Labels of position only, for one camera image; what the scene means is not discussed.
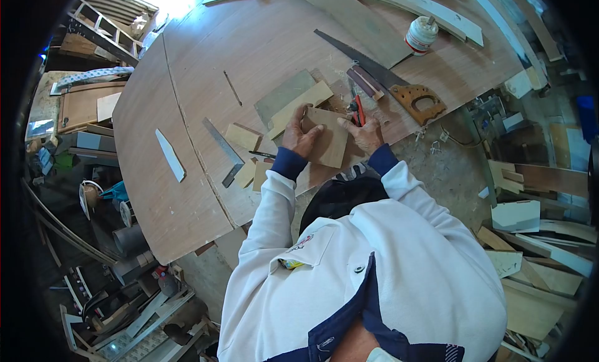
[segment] blue object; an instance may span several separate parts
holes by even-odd
[[[122,181],[111,186],[110,189],[100,193],[100,197],[103,197],[105,200],[115,199],[118,202],[129,201],[129,195],[125,190],[124,182]]]
[[[576,97],[576,106],[578,106],[578,116],[582,128],[582,137],[589,144],[599,133],[597,126],[597,117],[595,116],[595,104],[593,96]]]

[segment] left hand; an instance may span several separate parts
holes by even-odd
[[[312,128],[308,133],[304,134],[301,131],[301,120],[304,118],[304,113],[308,108],[314,106],[313,104],[301,104],[295,110],[293,116],[289,120],[287,127],[285,127],[285,133],[283,134],[283,148],[287,148],[299,154],[303,159],[307,159],[308,155],[312,151],[314,141],[325,127],[319,124]]]

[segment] pliers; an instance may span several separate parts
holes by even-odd
[[[364,110],[362,109],[362,101],[360,101],[360,96],[356,92],[356,85],[353,80],[349,79],[349,84],[352,87],[352,102],[349,104],[349,110],[353,111],[353,123],[362,127],[366,124],[366,116],[364,116]]]

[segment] wood block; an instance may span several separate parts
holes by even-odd
[[[526,292],[504,285],[507,329],[543,340],[559,321],[564,309]]]
[[[251,158],[247,161],[239,172],[235,175],[235,182],[242,188],[247,188],[251,181],[254,179],[254,173],[256,172],[256,162],[258,159]]]
[[[289,123],[289,119],[291,119],[291,116],[293,116],[295,109],[299,105],[307,103],[317,107],[332,96],[333,92],[329,86],[326,85],[326,82],[319,81],[314,87],[302,93],[299,97],[289,102],[283,109],[281,109],[281,111],[273,115],[271,118],[273,129],[266,134],[266,137],[268,137],[269,140],[274,140],[278,135],[283,133],[287,123]]]
[[[499,278],[505,278],[520,271],[522,252],[485,250],[493,263]]]
[[[314,142],[308,161],[337,169],[341,168],[345,147],[348,144],[348,131],[337,124],[337,118],[343,117],[343,114],[333,111],[308,109],[302,122],[302,132],[307,133],[319,124],[325,127],[325,130]]]
[[[270,170],[271,167],[273,167],[272,163],[256,163],[256,171],[254,172],[254,185],[252,187],[254,192],[261,191],[262,184],[266,181],[266,170]]]
[[[112,118],[112,111],[120,97],[120,92],[98,98],[98,121]]]
[[[533,262],[529,262],[529,264],[541,276],[541,278],[543,278],[543,281],[547,283],[549,290],[556,292],[557,294],[573,296],[578,290],[580,282],[582,282],[582,276],[572,275],[571,273],[556,270],[555,268],[549,268]],[[510,278],[517,279],[525,283],[530,283],[530,280],[522,272],[511,274]]]
[[[228,142],[234,142],[245,149],[254,151],[258,148],[260,136],[243,127],[237,126],[236,124],[229,124],[229,128],[226,130],[225,139]]]

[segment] wooden workbench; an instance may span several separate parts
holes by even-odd
[[[373,0],[361,0],[403,36],[416,17]],[[423,57],[410,57],[393,71],[424,84],[456,109],[522,70],[505,37],[474,0],[437,0],[483,29],[485,47],[442,32]],[[339,23],[304,0],[230,0],[197,6],[170,23],[136,67],[113,112],[114,136],[123,179],[148,244],[162,263],[173,261],[250,221],[260,202],[251,187],[221,185],[232,163],[202,125],[208,117],[224,135],[229,123],[266,133],[253,105],[302,69],[325,80],[332,107],[349,101],[345,71],[351,60],[313,33],[325,33],[369,54]],[[243,106],[227,80],[227,71]],[[395,143],[420,127],[388,96],[366,113],[383,124],[385,141]],[[187,175],[178,183],[154,131],[173,146]],[[244,159],[252,156],[232,144]],[[276,153],[263,139],[260,151]],[[348,143],[344,168],[363,153]],[[296,193],[323,183],[338,170],[309,165]]]

